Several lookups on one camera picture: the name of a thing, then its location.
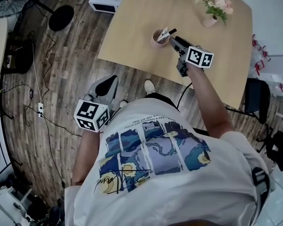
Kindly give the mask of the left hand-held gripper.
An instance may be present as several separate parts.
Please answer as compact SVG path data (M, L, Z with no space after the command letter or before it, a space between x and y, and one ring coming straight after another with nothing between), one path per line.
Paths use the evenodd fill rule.
M116 75L106 76L90 86L83 99L79 99L74 113L74 119L80 128L99 132L107 125L113 114L117 88Z

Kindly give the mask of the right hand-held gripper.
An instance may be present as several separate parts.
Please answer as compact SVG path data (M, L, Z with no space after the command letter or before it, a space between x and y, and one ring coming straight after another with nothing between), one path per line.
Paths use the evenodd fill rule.
M179 36L176 36L175 39L170 38L169 43L180 55L176 68L181 77L187 77L187 64L191 64L202 70L211 67L214 54L208 50L200 46L195 47Z

